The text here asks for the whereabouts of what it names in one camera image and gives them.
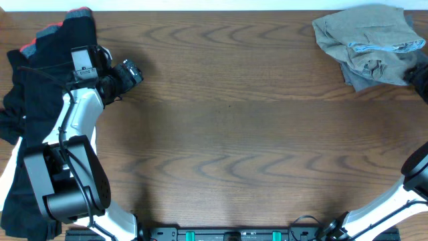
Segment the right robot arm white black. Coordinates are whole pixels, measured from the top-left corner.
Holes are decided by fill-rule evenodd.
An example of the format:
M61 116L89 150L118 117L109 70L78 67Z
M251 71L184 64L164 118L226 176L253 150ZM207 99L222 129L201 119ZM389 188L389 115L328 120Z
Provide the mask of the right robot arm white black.
M374 240L382 232L427 211L427 144L417 149L401 169L402 176L384 194L364 207L343 213L317 240Z

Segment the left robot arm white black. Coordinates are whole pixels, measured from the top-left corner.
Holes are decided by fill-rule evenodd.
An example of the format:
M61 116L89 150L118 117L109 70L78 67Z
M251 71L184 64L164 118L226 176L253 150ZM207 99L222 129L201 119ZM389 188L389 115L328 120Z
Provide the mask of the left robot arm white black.
M137 217L112 201L107 175L92 145L106 105L143 81L131 60L112 67L84 66L65 80L34 69L64 91L51 131L24 155L30 184L42 216L85 226L105 240L144 240Z

